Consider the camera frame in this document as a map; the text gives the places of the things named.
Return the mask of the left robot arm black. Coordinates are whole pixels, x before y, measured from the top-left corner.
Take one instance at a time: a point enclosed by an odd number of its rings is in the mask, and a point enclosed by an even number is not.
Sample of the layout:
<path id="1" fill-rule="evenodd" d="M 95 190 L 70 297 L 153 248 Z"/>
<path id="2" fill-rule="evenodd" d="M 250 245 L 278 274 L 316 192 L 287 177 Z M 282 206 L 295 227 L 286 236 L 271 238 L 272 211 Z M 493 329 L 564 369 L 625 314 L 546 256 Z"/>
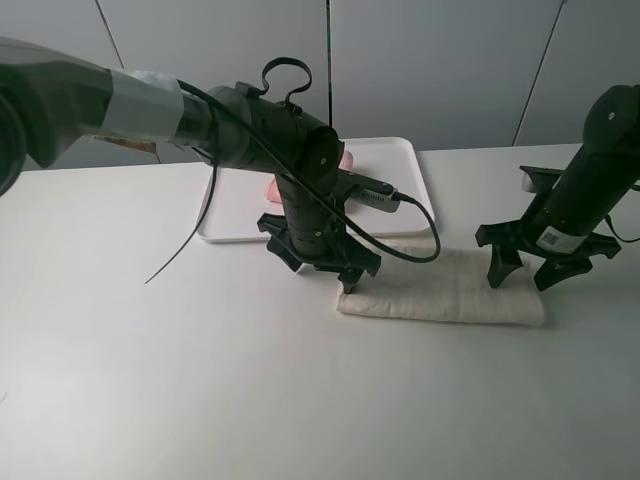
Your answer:
<path id="1" fill-rule="evenodd" d="M 189 147 L 214 168 L 274 176 L 284 212 L 258 227 L 292 270 L 311 265 L 350 292 L 381 265 L 344 204 L 365 178 L 340 168 L 344 145 L 290 100 L 248 84 L 204 92 L 154 72 L 125 72 L 28 42 L 1 41 L 1 187 L 27 159 L 47 168 L 79 138 L 112 137 Z"/>

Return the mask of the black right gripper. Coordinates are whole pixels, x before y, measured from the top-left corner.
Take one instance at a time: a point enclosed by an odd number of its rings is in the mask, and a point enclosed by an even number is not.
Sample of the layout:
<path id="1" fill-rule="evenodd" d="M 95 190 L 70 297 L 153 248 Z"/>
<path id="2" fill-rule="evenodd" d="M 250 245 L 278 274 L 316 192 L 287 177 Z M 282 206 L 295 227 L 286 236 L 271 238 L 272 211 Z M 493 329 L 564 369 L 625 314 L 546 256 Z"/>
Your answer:
<path id="1" fill-rule="evenodd" d="M 619 242 L 596 233 L 571 235 L 551 224 L 546 200 L 549 193 L 538 193 L 519 220 L 481 225 L 475 233 L 480 247 L 490 246 L 489 285 L 496 289 L 523 266 L 520 253 L 546 259 L 534 275 L 539 291 L 545 291 L 569 278 L 589 273 L 588 257 L 604 255 L 612 259 L 620 252 Z"/>

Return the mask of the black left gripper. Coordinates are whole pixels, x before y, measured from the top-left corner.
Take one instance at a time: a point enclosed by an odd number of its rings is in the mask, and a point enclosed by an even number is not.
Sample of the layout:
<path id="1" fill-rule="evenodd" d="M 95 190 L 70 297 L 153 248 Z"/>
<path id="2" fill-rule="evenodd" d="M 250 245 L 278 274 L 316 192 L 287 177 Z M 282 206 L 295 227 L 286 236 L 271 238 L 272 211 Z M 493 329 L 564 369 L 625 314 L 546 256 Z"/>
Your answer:
<path id="1" fill-rule="evenodd" d="M 275 177 L 283 213 L 263 214 L 257 222 L 269 235 L 267 250 L 297 272 L 303 265 L 338 274 L 349 295 L 363 273 L 375 276 L 381 256 L 364 247 L 304 187 L 285 175 Z"/>

